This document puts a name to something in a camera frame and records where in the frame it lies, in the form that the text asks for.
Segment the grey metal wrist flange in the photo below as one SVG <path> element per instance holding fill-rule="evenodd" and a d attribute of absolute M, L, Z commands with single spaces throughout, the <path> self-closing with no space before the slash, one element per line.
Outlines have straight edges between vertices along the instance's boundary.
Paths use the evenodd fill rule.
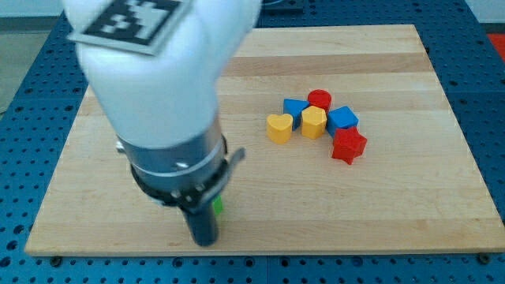
<path fill-rule="evenodd" d="M 218 114 L 178 114 L 115 123 L 141 190 L 159 204 L 198 214 L 220 195 L 245 149 L 227 154 Z"/>

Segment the dark cylindrical pusher stick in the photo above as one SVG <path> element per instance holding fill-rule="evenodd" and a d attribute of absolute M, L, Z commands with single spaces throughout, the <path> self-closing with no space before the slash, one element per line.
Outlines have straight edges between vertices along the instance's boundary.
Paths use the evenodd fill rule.
<path fill-rule="evenodd" d="M 219 228 L 215 210 L 211 204 L 207 204 L 197 213 L 185 209 L 183 209 L 182 212 L 185 216 L 185 221 L 193 241 L 197 245 L 206 247 L 213 245 L 217 241 Z"/>

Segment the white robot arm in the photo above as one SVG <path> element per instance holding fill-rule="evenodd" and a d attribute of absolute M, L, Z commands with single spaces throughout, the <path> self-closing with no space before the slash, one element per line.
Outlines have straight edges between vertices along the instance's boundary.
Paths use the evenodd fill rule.
<path fill-rule="evenodd" d="M 218 237 L 213 201 L 245 149 L 229 153 L 216 84 L 256 26 L 260 0 L 64 0 L 80 66 L 153 200 L 178 207 L 193 240 Z"/>

